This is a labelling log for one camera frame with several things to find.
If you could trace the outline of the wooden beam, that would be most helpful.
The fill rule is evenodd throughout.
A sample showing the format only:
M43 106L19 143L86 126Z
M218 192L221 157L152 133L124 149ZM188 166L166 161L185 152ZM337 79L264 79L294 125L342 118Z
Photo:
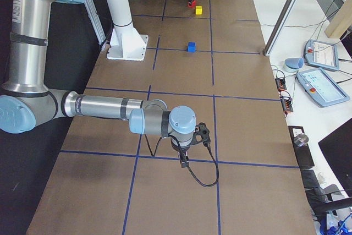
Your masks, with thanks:
M341 9L327 27L325 33L329 38L340 38L351 25L351 1L352 0L346 0L344 2Z

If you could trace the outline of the tape roll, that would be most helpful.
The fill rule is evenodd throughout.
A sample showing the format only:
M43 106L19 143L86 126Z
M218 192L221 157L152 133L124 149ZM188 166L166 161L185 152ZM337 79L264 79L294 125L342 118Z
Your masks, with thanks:
M299 70L299 68L298 68L298 69L296 69L296 68L291 68L291 67L287 66L285 63L284 63L284 65L283 65L283 69L284 69L286 72L288 72L288 73L295 73L295 72L297 72L297 71Z

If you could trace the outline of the orange black connector box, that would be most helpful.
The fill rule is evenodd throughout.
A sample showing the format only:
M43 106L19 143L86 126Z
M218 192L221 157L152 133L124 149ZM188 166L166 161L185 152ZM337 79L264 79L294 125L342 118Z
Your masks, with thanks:
M293 113L292 98L289 96L280 96L280 102L282 104L283 112L285 114Z
M276 86L278 91L286 91L287 87L284 78L275 78Z

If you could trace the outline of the metal cylinder weight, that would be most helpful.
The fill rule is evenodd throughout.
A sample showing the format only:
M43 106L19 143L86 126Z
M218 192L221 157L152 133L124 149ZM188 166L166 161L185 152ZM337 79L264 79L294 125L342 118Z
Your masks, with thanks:
M309 142L309 137L304 133L300 133L294 137L293 142L297 147L302 147Z

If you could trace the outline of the far teach pendant tablet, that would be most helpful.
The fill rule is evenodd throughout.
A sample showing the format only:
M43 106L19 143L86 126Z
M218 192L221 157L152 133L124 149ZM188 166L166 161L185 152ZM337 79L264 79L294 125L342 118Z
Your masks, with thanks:
M334 72L339 70L338 50L335 44L310 39L305 45L304 58L309 66Z

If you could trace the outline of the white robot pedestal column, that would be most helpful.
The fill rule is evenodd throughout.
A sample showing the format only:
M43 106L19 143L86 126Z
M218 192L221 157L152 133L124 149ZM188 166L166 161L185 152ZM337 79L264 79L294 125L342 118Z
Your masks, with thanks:
M143 61L149 37L134 28L128 0L107 0L113 32L107 58Z

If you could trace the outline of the orange black connector box near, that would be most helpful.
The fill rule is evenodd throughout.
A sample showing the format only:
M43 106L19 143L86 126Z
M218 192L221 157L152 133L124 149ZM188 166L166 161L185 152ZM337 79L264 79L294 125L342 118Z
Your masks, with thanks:
M289 96L280 96L280 102L282 104L283 112L285 114L293 113L292 98Z

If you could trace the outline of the teach pendant tablet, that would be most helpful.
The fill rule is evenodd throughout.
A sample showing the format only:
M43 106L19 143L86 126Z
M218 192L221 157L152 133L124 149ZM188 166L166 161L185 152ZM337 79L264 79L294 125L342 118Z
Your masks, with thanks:
M299 84L320 107L350 100L349 95L322 69L310 69L296 74Z
M310 39L305 45L304 58L309 66L334 72L339 70L338 50L335 44Z

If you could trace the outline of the black office chair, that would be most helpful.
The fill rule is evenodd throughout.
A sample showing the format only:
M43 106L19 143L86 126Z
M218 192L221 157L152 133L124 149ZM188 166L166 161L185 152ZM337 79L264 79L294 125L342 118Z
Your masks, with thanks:
M351 207L351 197L332 201L332 195L339 193L339 190L326 193L321 188L313 170L302 170L300 173L308 203L319 221L325 219L329 211Z

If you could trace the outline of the blue plastic cup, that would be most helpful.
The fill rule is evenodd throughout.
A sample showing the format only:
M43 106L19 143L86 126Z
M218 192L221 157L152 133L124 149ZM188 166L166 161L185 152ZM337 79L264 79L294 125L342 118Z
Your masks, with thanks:
M290 69L301 69L304 65L304 59L301 57L296 57L296 58L287 58L284 61L284 64L287 68Z

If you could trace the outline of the near teach pendant tablet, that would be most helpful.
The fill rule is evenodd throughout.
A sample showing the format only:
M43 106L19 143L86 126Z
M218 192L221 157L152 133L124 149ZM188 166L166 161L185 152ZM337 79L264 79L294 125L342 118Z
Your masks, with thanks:
M310 69L296 74L299 84L320 107L350 100L349 95L322 69Z

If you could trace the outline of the blue wooden block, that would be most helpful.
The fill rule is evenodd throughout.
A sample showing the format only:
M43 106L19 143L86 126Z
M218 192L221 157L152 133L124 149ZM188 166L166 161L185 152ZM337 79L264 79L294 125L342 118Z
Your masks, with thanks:
M196 51L196 43L195 42L188 42L187 51L190 53L194 53Z

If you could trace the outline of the red wooden block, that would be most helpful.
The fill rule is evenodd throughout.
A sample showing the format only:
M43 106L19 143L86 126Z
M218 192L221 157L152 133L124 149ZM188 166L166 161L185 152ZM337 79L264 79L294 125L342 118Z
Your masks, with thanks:
M196 5L196 1L192 1L188 3L188 7L193 8Z

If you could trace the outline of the orange black connector box far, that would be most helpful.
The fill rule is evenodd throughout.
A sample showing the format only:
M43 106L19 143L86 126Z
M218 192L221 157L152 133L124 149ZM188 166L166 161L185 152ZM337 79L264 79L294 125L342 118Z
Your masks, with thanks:
M276 86L278 91L286 91L287 87L284 78L275 78Z

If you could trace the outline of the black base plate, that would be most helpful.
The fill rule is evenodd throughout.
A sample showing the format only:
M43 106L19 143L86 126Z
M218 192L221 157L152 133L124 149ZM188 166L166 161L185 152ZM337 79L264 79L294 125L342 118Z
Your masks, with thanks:
M312 159L308 143L305 146L297 147L293 142L293 139L296 135L298 135L300 133L305 134L303 127L289 125L288 129L289 129L289 134L290 134L291 142L293 145L293 149L295 152L295 156L296 156L296 159L297 159L297 162L298 162L300 169L301 170L312 169L315 166L315 164Z

